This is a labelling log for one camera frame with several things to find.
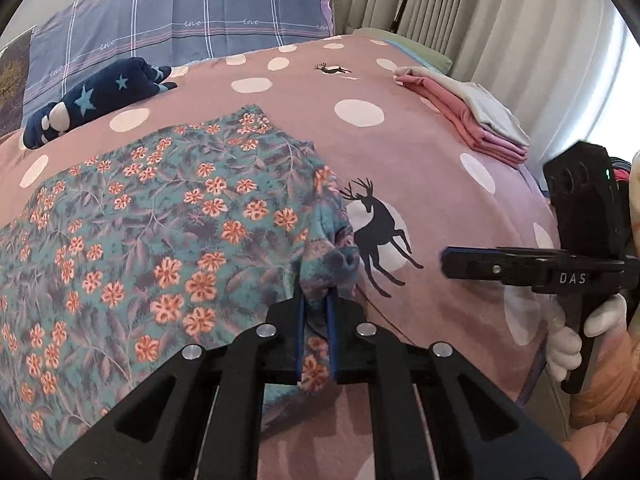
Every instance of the pink folded cloth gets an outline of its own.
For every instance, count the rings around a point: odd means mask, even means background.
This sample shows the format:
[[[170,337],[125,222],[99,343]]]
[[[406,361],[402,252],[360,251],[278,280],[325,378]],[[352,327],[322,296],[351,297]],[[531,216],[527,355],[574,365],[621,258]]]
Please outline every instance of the pink folded cloth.
[[[397,76],[409,90],[428,99],[442,113],[472,150],[492,156],[512,168],[518,168],[527,160],[528,149],[517,146],[487,130],[473,116],[467,104],[446,88],[428,77]]]

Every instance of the curtain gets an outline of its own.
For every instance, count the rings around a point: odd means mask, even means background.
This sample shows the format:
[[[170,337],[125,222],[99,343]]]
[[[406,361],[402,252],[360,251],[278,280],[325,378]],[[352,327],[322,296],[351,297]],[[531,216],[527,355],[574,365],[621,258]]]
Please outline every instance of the curtain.
[[[398,34],[455,59],[478,0],[408,0]]]
[[[610,0],[478,0],[452,77],[487,88],[531,136],[527,165],[544,162],[597,120],[622,53]]]

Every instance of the gloved finger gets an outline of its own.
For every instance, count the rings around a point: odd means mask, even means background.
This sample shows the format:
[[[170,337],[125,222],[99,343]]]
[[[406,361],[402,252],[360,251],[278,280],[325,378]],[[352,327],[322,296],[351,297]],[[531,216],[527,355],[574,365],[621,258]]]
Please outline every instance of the gloved finger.
[[[562,368],[560,365],[557,365],[553,361],[547,361],[546,366],[548,367],[551,376],[559,383],[564,381],[569,373],[567,370]]]
[[[565,370],[575,370],[582,362],[580,354],[563,354],[553,347],[546,347],[546,361],[553,362]]]
[[[542,316],[549,325],[549,332],[556,332],[565,326],[566,316],[555,296],[542,303]]]
[[[619,294],[609,298],[587,318],[584,335],[597,337],[626,320],[626,300]]]
[[[567,326],[557,332],[550,332],[546,344],[565,355],[579,354],[582,348],[580,336]]]

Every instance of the light blue star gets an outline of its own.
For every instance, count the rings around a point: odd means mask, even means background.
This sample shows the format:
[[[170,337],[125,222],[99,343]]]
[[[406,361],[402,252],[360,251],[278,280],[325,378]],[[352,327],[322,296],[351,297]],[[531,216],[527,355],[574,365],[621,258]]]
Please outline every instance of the light blue star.
[[[84,114],[87,110],[95,110],[95,106],[91,103],[91,94],[94,93],[94,89],[91,88],[88,92],[82,85],[82,95],[75,100],[75,103],[80,108],[80,114],[84,117]]]
[[[160,70],[158,70],[158,68],[155,66],[152,66],[151,68],[153,68],[156,72],[158,72],[158,75],[156,75],[156,82],[161,81],[162,78],[164,77],[164,74]]]
[[[122,90],[123,88],[126,88],[128,80],[129,80],[128,78],[124,78],[122,77],[122,74],[120,74],[120,79],[116,79],[116,83],[118,83],[118,90]]]

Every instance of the teal floral fabric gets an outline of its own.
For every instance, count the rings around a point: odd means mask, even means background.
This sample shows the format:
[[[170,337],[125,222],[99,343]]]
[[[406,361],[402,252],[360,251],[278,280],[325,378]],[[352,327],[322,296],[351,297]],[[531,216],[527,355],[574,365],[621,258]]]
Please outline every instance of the teal floral fabric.
[[[348,293],[343,206],[313,145],[255,106],[44,182],[0,230],[0,409],[27,450],[50,470],[181,347],[230,343],[296,277],[312,301]],[[328,379],[325,341],[307,342],[302,382],[267,390],[266,420]]]

